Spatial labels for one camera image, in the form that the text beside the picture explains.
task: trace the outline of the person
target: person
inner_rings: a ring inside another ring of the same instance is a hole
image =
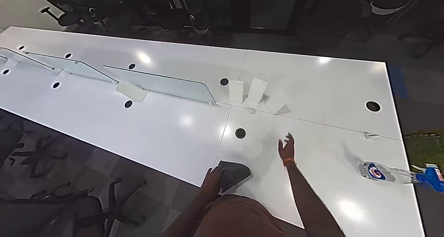
[[[294,139],[286,136],[286,145],[278,143],[279,155],[286,166],[294,201],[308,237],[344,237],[335,219],[314,193],[294,161]],[[163,237],[283,237],[279,222],[258,201],[220,192],[224,170],[208,169],[197,196],[176,218]]]

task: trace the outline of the desk seam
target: desk seam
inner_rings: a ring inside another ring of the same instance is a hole
[[[242,74],[242,70],[244,69],[244,64],[245,64],[245,59],[247,58],[247,53],[248,53],[248,50],[245,51],[245,56],[244,56],[244,61],[242,62],[241,72],[239,73],[239,78],[237,79],[238,81],[241,80],[241,74]]]
[[[216,159],[214,159],[213,167],[216,166],[216,161],[218,160],[219,150],[221,149],[222,140],[223,140],[223,135],[225,134],[226,125],[228,124],[228,119],[230,118],[231,107],[232,107],[232,105],[230,106],[230,109],[229,109],[229,111],[228,111],[228,116],[226,117],[225,127],[223,128],[223,133],[222,133],[222,137],[221,137],[221,142],[219,143],[218,153],[216,154]]]

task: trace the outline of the dark floor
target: dark floor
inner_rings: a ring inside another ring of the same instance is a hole
[[[294,0],[253,0],[251,26],[284,28],[293,3]],[[399,41],[398,36],[407,28],[411,28],[408,20],[389,28],[378,27],[365,41],[362,30],[354,27],[346,30],[340,38],[319,36],[310,43],[306,38],[301,38],[301,35],[305,35],[303,31],[298,36],[228,33],[224,37],[215,36],[215,40],[218,47],[387,62],[392,67],[390,76],[403,135],[442,130],[444,47],[436,47],[419,59],[413,58],[424,40]],[[214,44],[214,38],[199,36],[192,31],[178,33],[159,27],[138,31],[108,28],[108,31],[90,33],[201,45],[210,41],[210,44]],[[25,122],[25,129],[31,131],[23,139],[26,148],[30,149],[37,138],[55,134],[31,122]],[[0,169],[0,196],[27,198],[42,189],[70,181],[72,185],[60,192],[94,188],[91,194],[98,196],[105,206],[108,203],[108,184],[114,178],[122,178],[122,183],[117,185],[118,196],[145,179],[148,185],[138,190],[125,205],[125,211],[145,215],[145,224],[132,228],[116,222],[113,235],[148,237],[159,236],[198,190],[196,186],[73,138],[64,139],[63,151],[69,157],[46,164],[42,167],[46,170],[45,177],[38,179],[30,179],[30,168],[21,166],[19,161],[13,166],[5,165]],[[438,154],[444,156],[442,148],[440,151]],[[414,158],[412,152],[408,151],[408,155],[409,159]],[[441,236],[444,232],[444,214],[440,212],[444,209],[444,195],[422,187],[416,187],[416,193],[427,236]],[[305,235],[300,228],[283,221],[281,224],[288,236]]]

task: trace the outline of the fingers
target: fingers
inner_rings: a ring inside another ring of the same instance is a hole
[[[220,166],[216,166],[211,173],[217,173],[220,170]]]
[[[281,151],[284,147],[282,146],[282,141],[279,139],[279,142],[277,144],[277,150]]]
[[[287,138],[288,140],[286,142],[288,142],[289,140],[291,140],[291,142],[294,142],[294,138],[290,133],[287,134]]]
[[[220,179],[222,178],[222,174],[223,174],[224,171],[225,171],[225,169],[220,168],[218,170],[218,172],[216,173],[216,180],[218,181],[218,183],[219,183]]]

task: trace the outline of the desk surface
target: desk surface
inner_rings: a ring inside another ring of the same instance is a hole
[[[148,92],[125,108],[128,98],[112,83],[13,66],[0,76],[3,109],[195,185],[219,160],[245,163],[253,177],[231,192],[302,226],[277,154],[277,139],[292,132],[298,166],[347,236],[424,235],[411,184],[370,181],[357,171],[359,160],[408,168],[382,63],[330,59],[319,65],[322,58],[312,56],[25,28],[0,34],[1,47],[19,52],[22,45],[51,56],[71,53],[103,72],[103,65],[134,63],[137,71],[200,81],[217,104]],[[248,92],[253,77],[269,82],[266,95],[288,92],[289,110],[271,115],[248,99],[231,105],[220,79],[245,81]],[[52,88],[56,81],[60,86]],[[366,111],[367,100],[380,103],[381,111]],[[249,114],[251,107],[264,112]],[[237,128],[246,130],[244,139],[234,136]],[[366,140],[362,132],[384,137]]]

